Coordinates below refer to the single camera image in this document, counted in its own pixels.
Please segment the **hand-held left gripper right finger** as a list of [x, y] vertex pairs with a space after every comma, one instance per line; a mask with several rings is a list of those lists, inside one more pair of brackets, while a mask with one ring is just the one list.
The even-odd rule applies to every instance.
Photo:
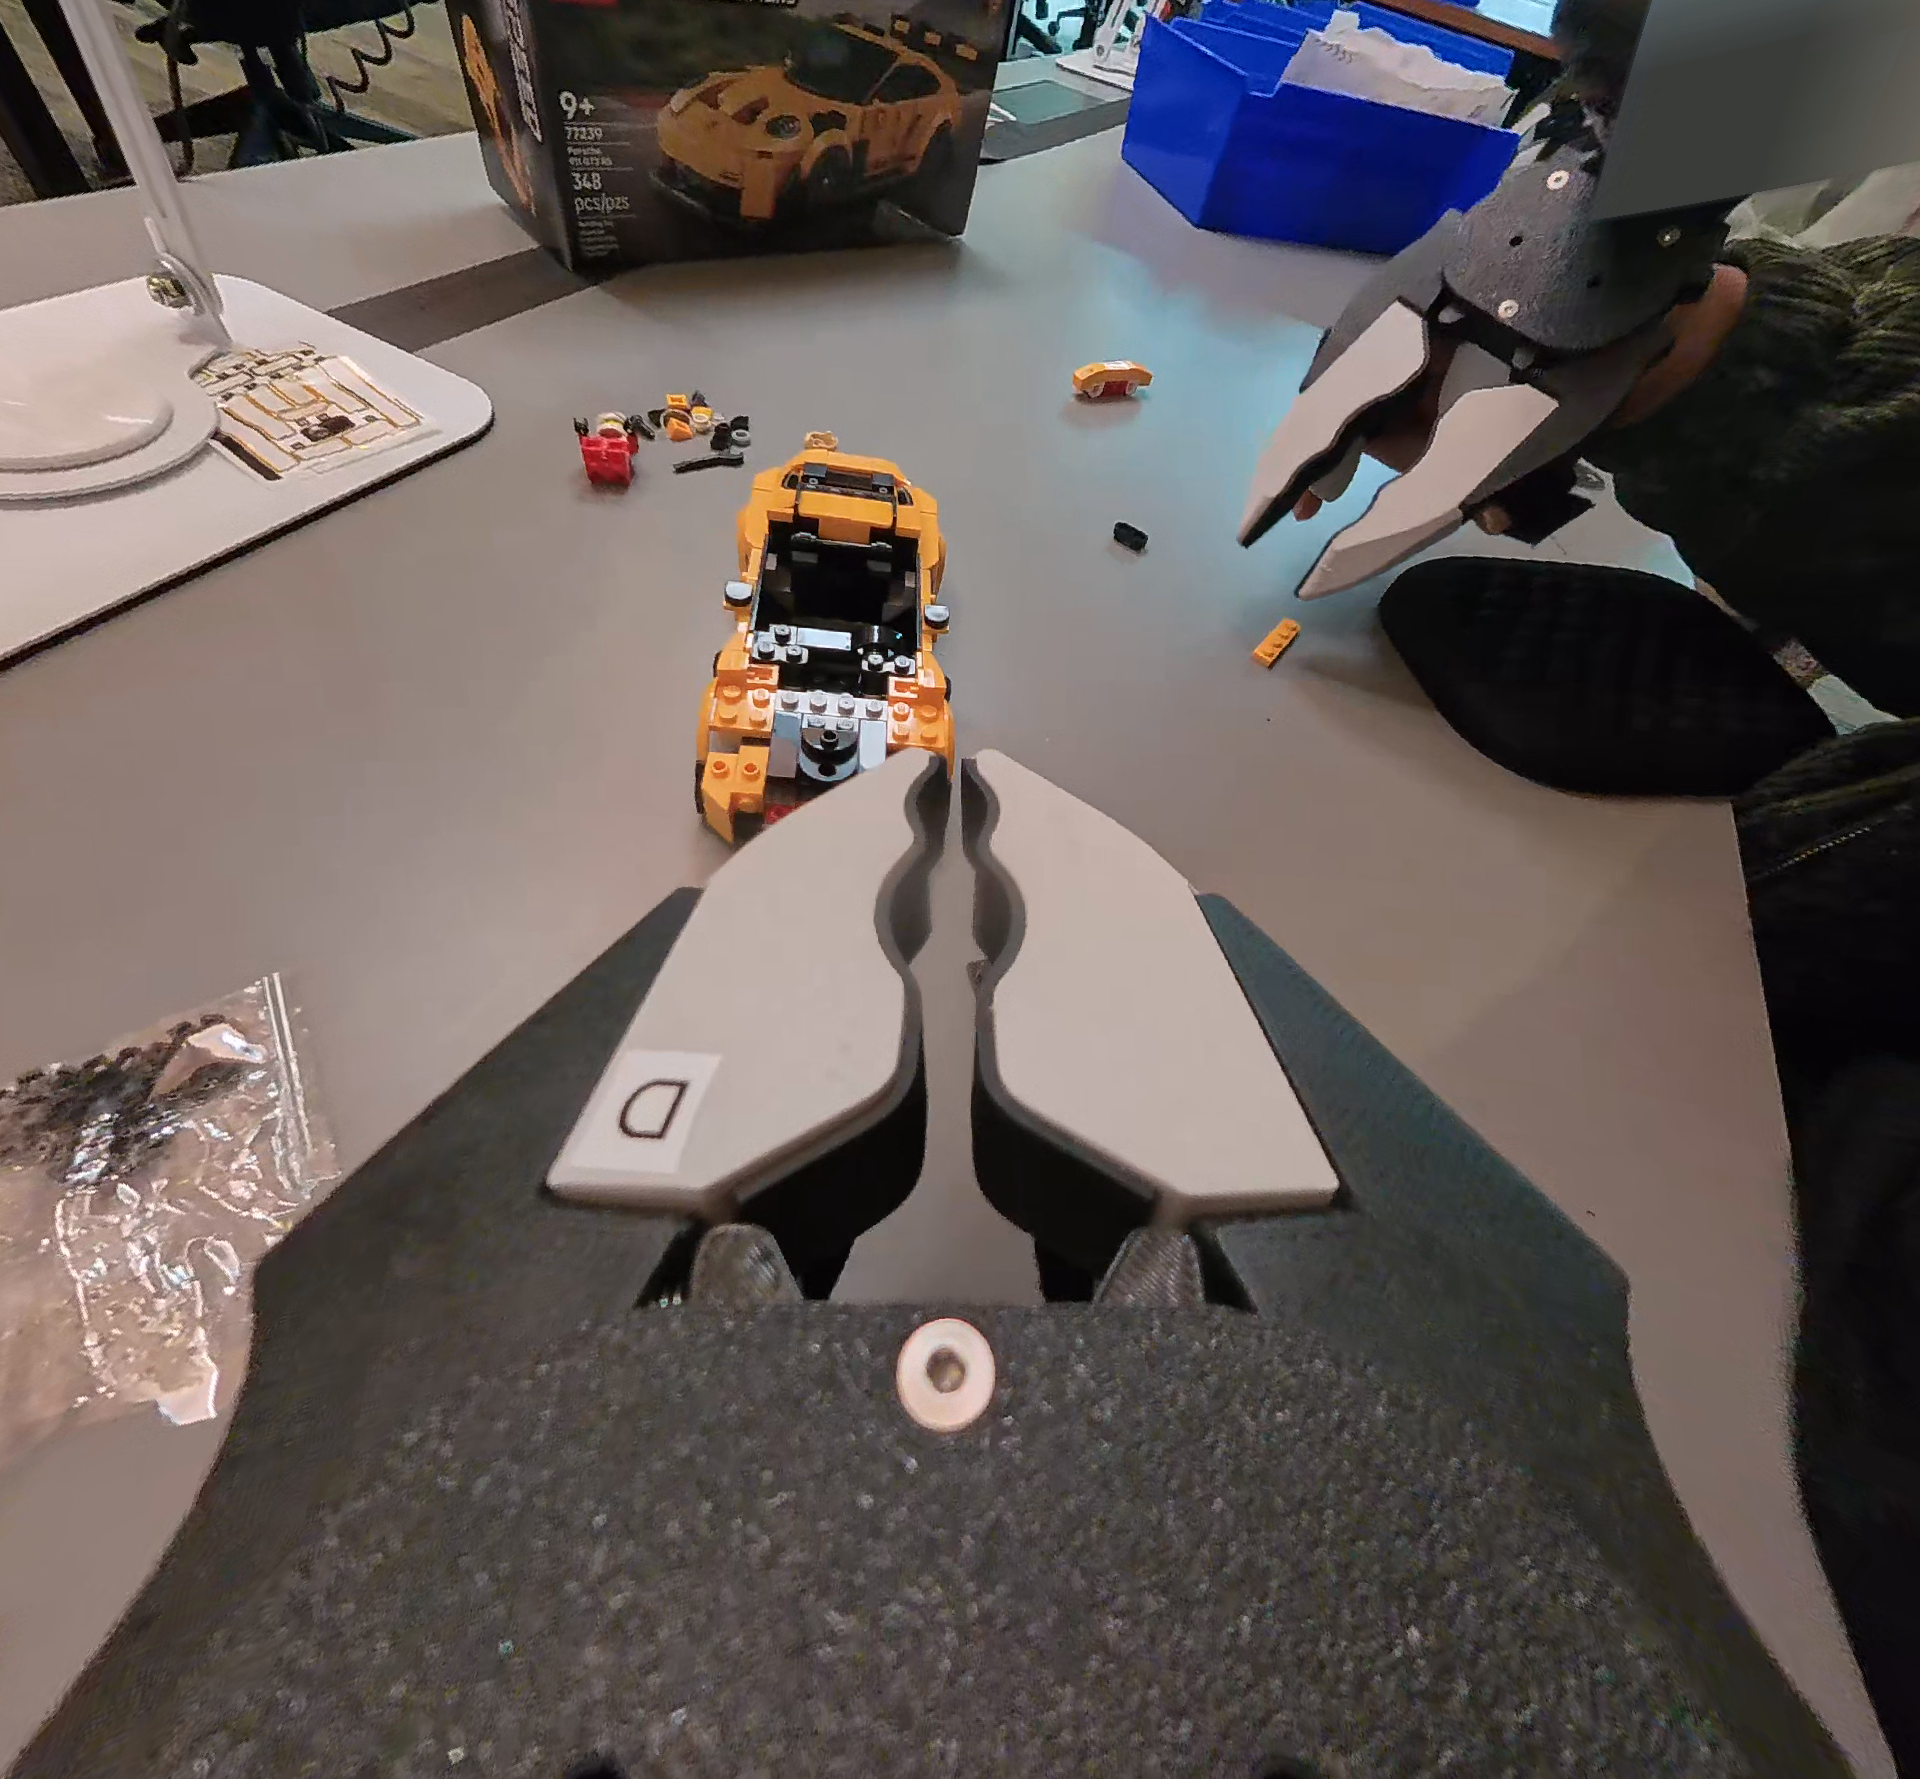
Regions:
[[1200, 891], [1004, 752], [963, 765], [975, 1168], [1016, 1221], [1331, 1209], [1340, 1180]]

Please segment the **pile of small lego pieces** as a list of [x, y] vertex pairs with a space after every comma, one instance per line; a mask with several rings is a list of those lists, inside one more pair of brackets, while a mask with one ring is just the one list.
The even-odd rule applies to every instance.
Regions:
[[721, 415], [705, 393], [673, 393], [664, 404], [620, 416], [640, 443], [690, 447], [698, 455], [743, 460], [752, 447], [749, 416]]

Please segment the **sticker sheet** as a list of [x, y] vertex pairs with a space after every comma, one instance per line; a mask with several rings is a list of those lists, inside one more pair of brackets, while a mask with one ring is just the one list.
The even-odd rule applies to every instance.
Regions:
[[191, 380], [213, 404], [216, 449], [263, 482], [360, 464], [437, 430], [354, 361], [312, 345], [218, 353]]

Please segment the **crumpled white paper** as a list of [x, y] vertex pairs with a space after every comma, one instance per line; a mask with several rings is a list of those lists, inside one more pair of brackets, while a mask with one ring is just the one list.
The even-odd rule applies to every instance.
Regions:
[[1504, 75], [1457, 63], [1424, 43], [1360, 24], [1350, 8], [1336, 10], [1301, 39], [1278, 85], [1495, 130], [1504, 130], [1510, 108]]

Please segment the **person's right hand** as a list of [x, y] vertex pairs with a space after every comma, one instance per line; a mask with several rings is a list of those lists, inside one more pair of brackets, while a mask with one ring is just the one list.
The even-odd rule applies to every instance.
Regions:
[[1748, 293], [1751, 277], [1747, 271], [1726, 263], [1716, 264], [1714, 280], [1702, 298], [1681, 303], [1668, 313], [1664, 326], [1666, 350], [1635, 380], [1613, 415], [1610, 426], [1625, 428], [1646, 423], [1686, 393], [1729, 345], [1742, 324]]

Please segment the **clear plastic bag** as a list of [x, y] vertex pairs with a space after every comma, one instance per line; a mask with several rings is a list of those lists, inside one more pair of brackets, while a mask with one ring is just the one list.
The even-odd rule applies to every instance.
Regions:
[[341, 1175], [308, 1059], [271, 974], [4, 1082], [4, 1461], [84, 1419], [228, 1404], [257, 1268]]

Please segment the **lego set box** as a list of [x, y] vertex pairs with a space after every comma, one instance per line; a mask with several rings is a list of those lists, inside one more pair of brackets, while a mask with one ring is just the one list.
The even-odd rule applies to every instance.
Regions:
[[444, 0], [504, 208], [572, 273], [946, 243], [1019, 0]]

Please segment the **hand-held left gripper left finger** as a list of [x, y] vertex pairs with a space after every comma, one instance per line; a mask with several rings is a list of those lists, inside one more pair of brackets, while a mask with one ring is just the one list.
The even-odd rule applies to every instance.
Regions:
[[874, 1129], [923, 1056], [912, 963], [949, 767], [900, 755], [721, 865], [555, 1155], [555, 1198], [734, 1212]]

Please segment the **yellow lego car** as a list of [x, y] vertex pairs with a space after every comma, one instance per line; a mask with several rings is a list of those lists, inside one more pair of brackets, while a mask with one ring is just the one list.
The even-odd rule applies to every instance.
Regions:
[[736, 541], [694, 734], [703, 824], [739, 849], [900, 755], [954, 769], [934, 497], [882, 458], [800, 451], [755, 476]]

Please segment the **person's right forearm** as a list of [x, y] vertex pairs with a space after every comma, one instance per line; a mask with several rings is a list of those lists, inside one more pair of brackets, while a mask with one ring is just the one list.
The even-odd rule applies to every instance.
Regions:
[[1745, 241], [1726, 336], [1586, 449], [1737, 618], [1897, 717], [1918, 706], [1918, 243]]

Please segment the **black textured oval pad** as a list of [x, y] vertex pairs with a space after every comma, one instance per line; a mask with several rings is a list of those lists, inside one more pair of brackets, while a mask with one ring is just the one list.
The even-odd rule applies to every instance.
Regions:
[[1430, 560], [1380, 594], [1380, 630], [1455, 737], [1551, 789], [1733, 800], [1837, 737], [1731, 615], [1646, 572]]

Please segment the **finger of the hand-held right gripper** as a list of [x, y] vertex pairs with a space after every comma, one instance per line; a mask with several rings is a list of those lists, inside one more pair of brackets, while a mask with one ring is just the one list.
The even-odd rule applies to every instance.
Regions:
[[1259, 543], [1303, 499], [1339, 500], [1366, 455], [1362, 426], [1420, 381], [1429, 355], [1427, 319], [1399, 301], [1343, 350], [1326, 346], [1260, 449], [1236, 543]]
[[1346, 592], [1451, 538], [1470, 511], [1561, 455], [1560, 408], [1550, 391], [1526, 383], [1454, 401], [1427, 451], [1332, 538], [1296, 597], [1312, 602]]

